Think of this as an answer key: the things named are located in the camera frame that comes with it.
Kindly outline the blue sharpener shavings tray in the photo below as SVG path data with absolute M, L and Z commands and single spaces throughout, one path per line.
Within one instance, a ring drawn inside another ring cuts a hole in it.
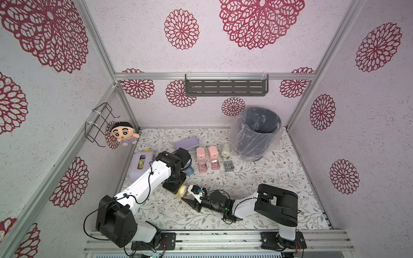
M 194 169 L 192 165 L 189 165 L 185 170 L 184 170 L 186 176 L 192 176 L 194 174 Z

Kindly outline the pink sharpener shavings tray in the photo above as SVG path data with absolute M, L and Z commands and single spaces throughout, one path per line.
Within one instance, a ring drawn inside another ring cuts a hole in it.
M 218 170 L 220 170 L 220 162 L 219 162 L 219 160 L 212 160 L 212 161 L 211 161 L 211 169 L 212 169 L 213 171 L 218 171 Z

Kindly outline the pink pencil sharpener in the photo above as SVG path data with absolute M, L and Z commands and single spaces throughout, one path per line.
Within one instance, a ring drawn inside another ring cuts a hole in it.
M 206 161 L 205 149 L 203 147 L 199 147 L 196 149 L 196 160 L 197 162 Z
M 219 152 L 216 146 L 209 146 L 208 152 L 209 152 L 209 159 L 211 161 L 219 159 Z

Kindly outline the clear sharpener shavings tray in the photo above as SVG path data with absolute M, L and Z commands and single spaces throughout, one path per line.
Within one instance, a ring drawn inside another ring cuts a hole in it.
M 223 164 L 224 164 L 224 170 L 226 173 L 234 171 L 234 165 L 231 160 L 224 161 Z

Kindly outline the green pencil sharpener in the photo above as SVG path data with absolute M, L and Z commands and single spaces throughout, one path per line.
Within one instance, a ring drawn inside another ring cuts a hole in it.
M 229 144 L 223 144 L 221 146 L 220 156 L 222 159 L 230 159 L 231 156 L 231 147 Z

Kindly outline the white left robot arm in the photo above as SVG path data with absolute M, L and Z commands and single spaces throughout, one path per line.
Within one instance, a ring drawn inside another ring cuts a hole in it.
M 161 230 L 148 221 L 137 222 L 134 216 L 159 185 L 177 194 L 186 180 L 183 170 L 189 161 L 191 155 L 183 148 L 172 153 L 159 153 L 154 161 L 149 162 L 149 169 L 125 190 L 100 200 L 95 210 L 96 230 L 105 238 L 87 235 L 95 240 L 111 241 L 119 248 L 140 242 L 148 249 L 156 249 L 161 241 Z

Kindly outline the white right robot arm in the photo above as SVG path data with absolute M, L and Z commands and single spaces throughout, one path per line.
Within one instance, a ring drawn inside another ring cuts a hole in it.
M 197 212 L 203 208 L 218 212 L 227 223 L 260 214 L 279 224 L 279 237 L 285 241 L 295 241 L 298 225 L 298 201 L 295 192 L 260 184 L 252 195 L 239 200 L 233 200 L 224 190 L 207 192 L 198 185 L 182 186 L 177 197 L 187 203 Z

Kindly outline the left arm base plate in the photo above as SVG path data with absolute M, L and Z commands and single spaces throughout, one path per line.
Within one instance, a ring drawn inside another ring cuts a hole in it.
M 164 250 L 174 250 L 176 244 L 176 233 L 171 232 L 160 232 L 157 233 L 154 239 L 145 243 L 142 241 L 133 241 L 131 245 L 131 250 L 145 250 L 145 251 L 164 251 Z

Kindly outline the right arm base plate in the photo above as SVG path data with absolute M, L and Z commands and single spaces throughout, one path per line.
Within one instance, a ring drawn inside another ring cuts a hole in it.
M 278 231 L 273 232 L 261 232 L 261 248 L 267 250 L 274 250 L 282 252 L 287 249 L 306 249 L 307 244 L 305 242 L 303 233 L 300 231 L 295 232 L 295 240 L 284 239 L 280 236 Z

